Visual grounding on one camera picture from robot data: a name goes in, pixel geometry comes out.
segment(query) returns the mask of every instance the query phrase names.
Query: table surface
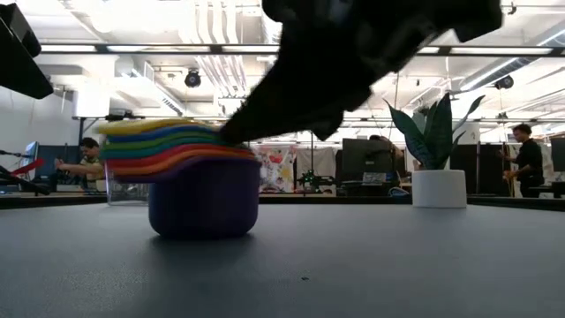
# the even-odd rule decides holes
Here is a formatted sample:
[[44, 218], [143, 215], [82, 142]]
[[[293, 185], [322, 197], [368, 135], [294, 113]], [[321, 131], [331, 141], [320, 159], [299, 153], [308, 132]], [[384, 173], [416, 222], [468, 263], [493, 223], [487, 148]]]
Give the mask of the table surface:
[[147, 208], [0, 211], [0, 317], [565, 314], [565, 214], [264, 205], [251, 234], [160, 239]]

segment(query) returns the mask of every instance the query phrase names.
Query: black shirt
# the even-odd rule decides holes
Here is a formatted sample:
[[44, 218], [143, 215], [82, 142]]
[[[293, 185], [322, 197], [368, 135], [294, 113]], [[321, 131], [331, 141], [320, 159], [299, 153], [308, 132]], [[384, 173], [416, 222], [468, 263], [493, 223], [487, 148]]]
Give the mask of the black shirt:
[[518, 169], [522, 169], [527, 165], [531, 167], [531, 170], [524, 171], [518, 175], [518, 181], [531, 179], [538, 182], [540, 179], [543, 179], [541, 148], [536, 141], [529, 139], [522, 144], [516, 163], [518, 164]]

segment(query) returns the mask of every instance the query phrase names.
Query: white planter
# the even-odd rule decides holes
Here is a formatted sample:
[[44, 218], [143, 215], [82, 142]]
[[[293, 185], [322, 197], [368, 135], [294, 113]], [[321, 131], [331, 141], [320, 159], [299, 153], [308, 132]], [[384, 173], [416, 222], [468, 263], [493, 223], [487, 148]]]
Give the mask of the white planter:
[[462, 170], [422, 170], [412, 174], [412, 205], [418, 208], [466, 208]]

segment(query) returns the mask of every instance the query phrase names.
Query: purple cup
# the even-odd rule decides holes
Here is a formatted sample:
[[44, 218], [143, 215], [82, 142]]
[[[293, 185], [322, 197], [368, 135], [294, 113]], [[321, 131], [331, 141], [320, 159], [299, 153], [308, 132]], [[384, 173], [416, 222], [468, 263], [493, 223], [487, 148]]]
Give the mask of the purple cup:
[[149, 187], [149, 222], [168, 239], [227, 239], [257, 221], [260, 163], [199, 157]]

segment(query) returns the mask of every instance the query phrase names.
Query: stack of colorful cups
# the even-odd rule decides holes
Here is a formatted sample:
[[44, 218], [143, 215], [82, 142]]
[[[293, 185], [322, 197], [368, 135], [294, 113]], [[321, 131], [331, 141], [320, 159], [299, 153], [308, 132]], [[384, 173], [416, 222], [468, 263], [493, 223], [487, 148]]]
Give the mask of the stack of colorful cups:
[[221, 239], [257, 220], [260, 163], [214, 127], [174, 118], [108, 123], [102, 158], [118, 182], [150, 183], [149, 222], [164, 237]]

